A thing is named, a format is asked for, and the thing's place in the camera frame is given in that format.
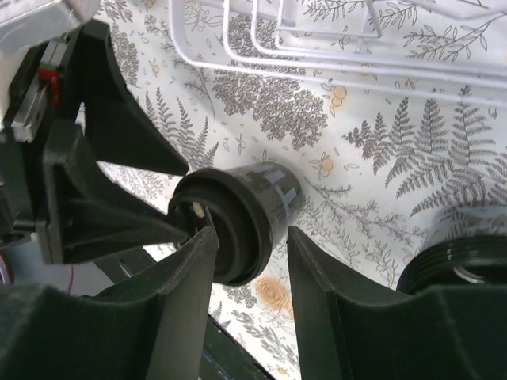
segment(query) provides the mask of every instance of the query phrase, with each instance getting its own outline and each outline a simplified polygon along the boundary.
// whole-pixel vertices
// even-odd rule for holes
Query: metal part
[[[23,62],[25,55],[24,52],[20,52],[0,58],[0,73],[2,73],[2,75],[0,75],[0,132],[4,129],[3,118],[10,105],[9,86],[13,81],[14,75],[16,75],[19,65]]]
[[[85,24],[100,0],[0,0],[0,58]]]
[[[47,105],[48,87],[40,84],[37,75],[32,80],[25,99],[11,124],[16,141],[31,143],[34,140]]]
[[[63,55],[67,49],[67,44],[63,43],[64,38],[49,41],[46,51],[40,60],[41,65],[57,67],[63,59]]]

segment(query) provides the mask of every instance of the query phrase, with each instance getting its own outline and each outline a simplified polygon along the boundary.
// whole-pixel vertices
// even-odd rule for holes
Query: fern leaf illustration
[[[419,169],[411,173],[400,185],[396,192],[396,198],[403,196],[417,188],[427,188],[435,185],[437,182],[443,183],[448,180],[453,171],[451,160],[443,158],[426,158],[422,159]]]
[[[392,143],[386,140],[389,134],[387,126],[383,121],[381,113],[377,114],[375,119],[375,128],[373,130],[375,140],[372,140],[375,148],[373,150],[373,173],[377,174],[381,168],[389,163],[391,157],[395,154],[395,148]]]
[[[507,183],[507,153],[500,153],[499,157],[494,159],[494,163],[486,168],[486,171],[496,181]]]
[[[394,144],[404,145],[412,142],[414,126],[409,124],[409,98],[404,97],[396,110],[395,121],[389,132],[389,137]]]
[[[328,188],[324,184],[313,185],[309,180],[307,180],[307,182],[314,186],[315,190],[329,197],[341,198],[348,196],[349,193],[354,189],[351,185],[348,185],[347,187],[340,186],[338,188]]]
[[[151,120],[151,122],[158,127],[158,116],[155,112],[155,108],[153,106],[153,103],[151,102],[150,96],[148,95],[148,92],[144,94],[144,102],[146,104],[146,114],[148,118]]]
[[[424,157],[420,152],[408,146],[402,147],[396,154],[396,161],[386,177],[386,187],[393,181],[397,176],[408,172],[411,169],[420,167],[421,160]]]
[[[183,104],[179,98],[176,98],[178,108],[180,109],[180,127],[177,129],[175,139],[177,145],[183,150],[183,155],[189,161],[192,156],[189,157],[185,154],[187,146],[192,146],[195,142],[195,133],[192,131],[193,124],[190,123],[189,114],[185,111]]]
[[[157,88],[156,91],[157,97],[157,113],[158,113],[158,130],[166,138],[166,140],[172,141],[177,134],[177,128],[173,127],[176,124],[175,121],[172,121],[170,118],[173,117],[173,114],[170,113],[169,107],[167,107],[167,103],[164,101],[164,97],[162,95],[162,91],[160,87]]]
[[[215,318],[216,321],[219,321],[220,316],[222,315],[222,301],[220,301],[216,309],[213,310],[210,314]]]
[[[459,95],[467,97],[471,95],[471,87],[465,86],[461,89]],[[487,156],[497,155],[488,145],[494,145],[492,139],[481,139],[475,137],[485,131],[491,131],[492,128],[484,124],[486,117],[478,114],[480,109],[465,101],[460,101],[455,108],[455,123],[452,124],[454,138],[451,140],[451,146],[448,150],[449,156],[461,165],[489,165],[484,159]]]
[[[442,131],[444,125],[444,117],[440,115],[438,102],[435,99],[426,100],[421,127],[415,136],[415,146],[427,153],[446,151],[448,140],[444,137],[448,131]]]
[[[219,149],[219,142],[211,147],[202,157],[199,158],[199,169],[209,168],[215,162],[216,151]]]
[[[437,207],[483,204],[485,198],[486,185],[483,175],[468,169],[457,169],[444,186],[414,207],[410,217],[421,211]]]
[[[193,144],[194,154],[196,156],[206,151],[206,142],[208,141],[208,118],[204,120],[203,130],[197,136],[196,141]]]
[[[507,204],[507,187],[504,184],[494,184],[486,198],[491,203]]]
[[[368,160],[373,157],[375,153],[375,145],[376,141],[374,140],[374,135],[372,132],[372,128],[369,126],[368,122],[365,120],[361,124],[361,136],[362,136],[362,146],[363,146],[363,159]]]
[[[372,139],[372,128],[369,126],[368,121],[364,120],[361,124],[361,129],[355,127],[352,132],[343,135],[342,138],[349,144],[354,144],[356,148],[361,148],[366,140]]]

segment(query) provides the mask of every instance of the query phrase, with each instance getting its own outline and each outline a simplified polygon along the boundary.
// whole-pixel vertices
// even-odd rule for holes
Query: white metal wire
[[[410,77],[421,78],[430,81],[469,84],[481,88],[497,90],[507,90],[507,67],[494,64],[477,63],[459,63],[459,62],[441,62],[438,60],[427,61],[421,59],[406,58],[398,55],[379,55],[365,54],[364,42],[379,40],[383,37],[382,28],[379,23],[378,10],[375,4],[385,0],[365,0],[363,22],[358,32],[344,33],[337,32],[335,29],[325,30],[322,28],[300,28],[298,22],[288,20],[284,16],[287,6],[295,3],[295,0],[280,0],[278,14],[263,13],[259,10],[259,0],[253,0],[253,4],[239,4],[231,0],[197,0],[201,4],[214,6],[223,9],[223,48],[229,59],[235,62],[234,65],[225,65],[223,63],[201,62],[187,46],[184,26],[184,6],[181,0],[170,0],[170,31],[173,38],[174,47],[178,54],[189,64],[197,67],[207,67],[213,70],[235,70],[244,74],[270,75],[282,78],[291,78],[304,80],[305,82],[328,83],[332,86],[343,85],[362,89],[380,90],[387,93],[397,93],[405,95],[417,95],[421,97],[435,97],[447,101],[459,101],[458,95],[450,93],[435,93],[425,89],[400,89],[393,88],[392,85],[382,83],[364,82],[357,80],[357,74],[374,74],[382,78],[388,77]],[[453,17],[456,19],[470,20],[473,18],[485,17],[488,15],[503,13],[507,11],[507,2],[502,7],[495,9],[485,9],[484,7],[471,7],[474,12],[449,10],[448,7],[440,6],[432,2],[421,0],[406,0],[416,6],[430,10],[432,13]],[[254,47],[260,53],[259,56],[240,56],[230,45],[229,29],[231,13],[244,13],[251,15],[250,35]],[[257,39],[257,22],[261,19],[275,21],[275,47],[268,49],[261,46]],[[280,39],[282,33],[290,32],[311,32],[315,35],[326,36],[350,36],[356,37],[357,42],[354,51],[333,51],[308,47],[296,47],[287,44],[282,45]],[[255,67],[268,67],[266,70],[258,70]],[[314,69],[325,76],[303,76],[298,74],[289,74],[287,70],[277,70],[277,67]],[[494,91],[487,96],[467,97],[468,101],[478,104],[507,106],[507,91],[502,91],[498,96]]]

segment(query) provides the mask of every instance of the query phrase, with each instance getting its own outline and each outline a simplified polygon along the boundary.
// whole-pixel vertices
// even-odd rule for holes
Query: black jar lid
[[[259,276],[272,244],[268,219],[250,190],[225,172],[202,169],[180,181],[169,203],[168,215],[182,221],[190,237],[202,228],[196,205],[200,223],[213,225],[219,238],[213,281],[240,286]]]
[[[409,295],[435,284],[507,283],[507,237],[460,237],[419,253],[403,270],[397,290]]]

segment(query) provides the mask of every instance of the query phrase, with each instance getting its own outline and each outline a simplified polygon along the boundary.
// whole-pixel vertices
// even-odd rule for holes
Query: fern pattern
[[[145,106],[147,115],[170,143],[172,143],[180,154],[188,161],[192,170],[198,170],[213,166],[219,142],[207,148],[208,144],[208,118],[204,120],[202,130],[196,135],[194,124],[189,114],[181,103],[176,99],[180,115],[179,123],[173,120],[173,113],[170,112],[160,87],[156,90],[156,109],[148,93],[145,94]]]
[[[463,87],[459,95],[466,99],[471,95],[471,88]],[[426,100],[417,130],[410,123],[408,108],[409,99],[405,97],[395,112],[389,133],[379,113],[373,130],[365,120],[360,129],[356,127],[342,137],[362,149],[364,160],[373,158],[375,175],[395,156],[385,186],[402,177],[396,199],[417,190],[436,189],[416,204],[410,216],[438,207],[498,201],[498,195],[487,190],[485,179],[505,178],[507,155],[497,157],[498,153],[490,149],[495,141],[482,137],[492,128],[486,125],[480,108],[460,101],[454,108],[449,138],[437,100]]]

